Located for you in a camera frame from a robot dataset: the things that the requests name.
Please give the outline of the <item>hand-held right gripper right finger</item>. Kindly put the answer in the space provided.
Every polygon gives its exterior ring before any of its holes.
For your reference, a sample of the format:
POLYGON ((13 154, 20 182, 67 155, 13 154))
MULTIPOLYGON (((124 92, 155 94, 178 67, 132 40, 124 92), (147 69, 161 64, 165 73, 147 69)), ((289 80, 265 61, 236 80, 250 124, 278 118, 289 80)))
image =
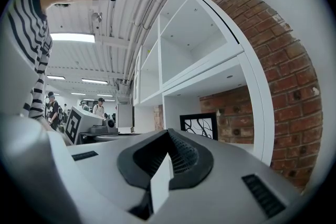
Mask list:
POLYGON ((174 129, 168 129, 167 135, 167 153, 173 166, 173 178, 169 182, 169 189, 196 187, 213 168, 212 153, 174 129))

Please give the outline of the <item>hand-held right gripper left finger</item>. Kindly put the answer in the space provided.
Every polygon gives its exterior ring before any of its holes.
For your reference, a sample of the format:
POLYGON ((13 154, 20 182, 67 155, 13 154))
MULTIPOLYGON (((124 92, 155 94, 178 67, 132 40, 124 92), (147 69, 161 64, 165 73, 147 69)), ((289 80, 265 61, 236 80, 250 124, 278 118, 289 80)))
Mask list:
POLYGON ((129 185, 148 189, 168 153, 167 131, 136 135, 128 142, 130 144, 118 155, 118 170, 129 185))

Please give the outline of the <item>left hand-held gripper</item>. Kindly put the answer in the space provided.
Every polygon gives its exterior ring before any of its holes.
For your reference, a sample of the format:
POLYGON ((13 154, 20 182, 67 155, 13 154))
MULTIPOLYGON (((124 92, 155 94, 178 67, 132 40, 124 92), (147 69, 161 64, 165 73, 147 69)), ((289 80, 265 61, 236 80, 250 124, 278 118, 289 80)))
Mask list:
POLYGON ((114 120, 104 119, 85 110, 78 110, 74 106, 65 127, 65 135, 71 145, 82 144, 84 137, 93 139, 98 136, 119 135, 119 133, 114 120))

